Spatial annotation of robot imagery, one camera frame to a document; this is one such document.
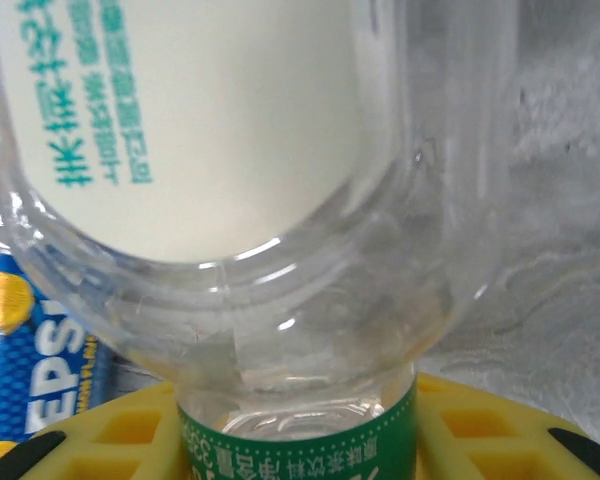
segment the transparent plastic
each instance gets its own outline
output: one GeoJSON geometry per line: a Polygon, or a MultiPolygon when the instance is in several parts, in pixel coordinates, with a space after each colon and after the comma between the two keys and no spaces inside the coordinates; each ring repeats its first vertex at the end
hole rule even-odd
{"type": "Polygon", "coordinates": [[[440,2],[433,16],[424,3],[350,2],[364,12],[352,29],[372,146],[356,171],[294,227],[196,264],[125,255],[38,194],[0,67],[0,204],[14,255],[104,342],[174,381],[204,425],[291,440],[380,415],[487,289],[502,243],[517,2],[440,2]]]}

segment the white bottle label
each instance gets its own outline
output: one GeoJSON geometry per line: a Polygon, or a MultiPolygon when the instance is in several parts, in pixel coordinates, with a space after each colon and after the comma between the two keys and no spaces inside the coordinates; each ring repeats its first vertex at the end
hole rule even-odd
{"type": "Polygon", "coordinates": [[[348,0],[0,0],[22,168],[127,254],[201,262],[306,219],[365,148],[348,0]]]}

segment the clear plastic bottle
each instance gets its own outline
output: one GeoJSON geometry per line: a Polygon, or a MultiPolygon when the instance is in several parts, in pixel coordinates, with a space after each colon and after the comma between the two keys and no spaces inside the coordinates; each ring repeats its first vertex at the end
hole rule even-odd
{"type": "Polygon", "coordinates": [[[413,362],[498,259],[516,3],[0,2],[14,251],[176,383],[194,477],[413,474],[413,362]]]}

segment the green bottle label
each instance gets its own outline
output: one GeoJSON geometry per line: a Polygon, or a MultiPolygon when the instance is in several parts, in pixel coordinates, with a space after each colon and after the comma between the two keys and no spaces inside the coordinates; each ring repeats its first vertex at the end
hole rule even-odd
{"type": "Polygon", "coordinates": [[[411,480],[416,466],[415,383],[384,414],[351,430],[267,442],[211,430],[182,409],[193,480],[411,480]]]}

